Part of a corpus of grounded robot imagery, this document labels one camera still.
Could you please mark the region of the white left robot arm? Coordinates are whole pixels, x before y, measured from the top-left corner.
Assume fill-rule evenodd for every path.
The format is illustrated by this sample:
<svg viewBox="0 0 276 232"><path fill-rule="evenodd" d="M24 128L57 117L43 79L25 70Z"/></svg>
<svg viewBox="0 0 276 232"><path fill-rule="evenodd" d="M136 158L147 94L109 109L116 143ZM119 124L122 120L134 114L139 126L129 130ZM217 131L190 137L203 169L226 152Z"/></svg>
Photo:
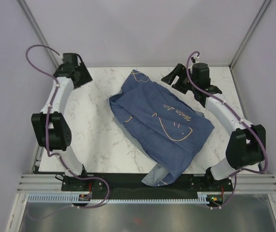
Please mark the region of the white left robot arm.
<svg viewBox="0 0 276 232"><path fill-rule="evenodd" d="M58 160L65 175L74 176L72 185L77 190L85 190L89 178L83 175L85 167L71 147L72 132L64 111L70 94L93 79L81 56L76 53L64 53L63 63L52 77L54 84L48 100L39 113L31 116L31 123L38 145L45 148L48 157Z"/></svg>

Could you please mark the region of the blue denim pillowcase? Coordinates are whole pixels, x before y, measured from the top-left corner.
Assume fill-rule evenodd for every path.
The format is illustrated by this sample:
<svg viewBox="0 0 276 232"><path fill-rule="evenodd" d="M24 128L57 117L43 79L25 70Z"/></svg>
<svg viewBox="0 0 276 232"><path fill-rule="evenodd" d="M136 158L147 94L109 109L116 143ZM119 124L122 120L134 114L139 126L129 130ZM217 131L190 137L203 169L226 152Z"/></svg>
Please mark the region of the blue denim pillowcase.
<svg viewBox="0 0 276 232"><path fill-rule="evenodd" d="M203 113L137 70L131 71L108 103L124 135L156 162L142 179L147 186L175 182L214 130Z"/></svg>

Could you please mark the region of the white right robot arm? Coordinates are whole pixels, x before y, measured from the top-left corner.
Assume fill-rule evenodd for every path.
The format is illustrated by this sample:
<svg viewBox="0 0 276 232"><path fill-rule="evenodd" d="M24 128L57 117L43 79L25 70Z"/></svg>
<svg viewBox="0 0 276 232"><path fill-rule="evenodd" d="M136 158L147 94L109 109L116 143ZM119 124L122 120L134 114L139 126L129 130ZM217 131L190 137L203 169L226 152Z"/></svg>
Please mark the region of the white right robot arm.
<svg viewBox="0 0 276 232"><path fill-rule="evenodd" d="M214 191L221 186L221 180L248 170L248 166L266 161L265 128L242 119L228 105L222 91L211 84L206 63L195 63L188 69L178 64L161 80L183 94L191 91L194 98L216 117L230 136L225 158L206 170L204 185L208 190Z"/></svg>

